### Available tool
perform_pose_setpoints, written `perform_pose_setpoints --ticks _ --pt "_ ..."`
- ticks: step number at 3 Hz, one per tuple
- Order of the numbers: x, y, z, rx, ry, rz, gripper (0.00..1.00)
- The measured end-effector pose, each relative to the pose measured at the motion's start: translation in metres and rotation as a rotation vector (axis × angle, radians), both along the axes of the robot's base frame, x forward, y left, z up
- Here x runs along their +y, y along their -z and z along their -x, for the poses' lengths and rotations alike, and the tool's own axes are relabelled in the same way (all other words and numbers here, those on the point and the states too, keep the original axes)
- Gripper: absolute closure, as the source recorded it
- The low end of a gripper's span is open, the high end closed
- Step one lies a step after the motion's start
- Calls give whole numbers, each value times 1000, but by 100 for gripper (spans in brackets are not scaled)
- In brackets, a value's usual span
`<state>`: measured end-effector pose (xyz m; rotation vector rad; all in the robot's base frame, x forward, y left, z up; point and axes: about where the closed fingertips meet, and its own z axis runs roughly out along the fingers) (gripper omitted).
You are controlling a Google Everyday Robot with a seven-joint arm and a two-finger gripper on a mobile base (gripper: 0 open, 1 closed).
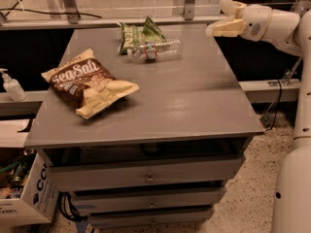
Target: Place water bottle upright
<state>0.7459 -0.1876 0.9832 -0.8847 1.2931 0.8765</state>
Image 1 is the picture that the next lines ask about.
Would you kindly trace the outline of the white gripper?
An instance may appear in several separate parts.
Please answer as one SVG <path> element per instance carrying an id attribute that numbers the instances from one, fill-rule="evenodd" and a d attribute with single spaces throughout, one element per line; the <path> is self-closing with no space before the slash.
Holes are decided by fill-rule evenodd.
<path id="1" fill-rule="evenodd" d="M 227 17 L 209 24 L 205 30 L 208 37 L 241 37 L 250 41 L 260 41 L 266 31 L 272 9 L 262 5 L 250 5 L 233 0 L 220 0 L 220 8 Z"/>

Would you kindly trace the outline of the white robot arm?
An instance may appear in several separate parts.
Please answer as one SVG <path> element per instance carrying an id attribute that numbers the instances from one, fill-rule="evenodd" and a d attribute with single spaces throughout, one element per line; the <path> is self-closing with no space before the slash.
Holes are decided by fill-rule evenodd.
<path id="1" fill-rule="evenodd" d="M 302 59 L 293 149 L 277 175 L 271 233 L 311 233 L 311 11 L 301 15 L 233 0 L 219 5 L 225 18 L 209 24 L 207 36 L 263 41 Z"/>

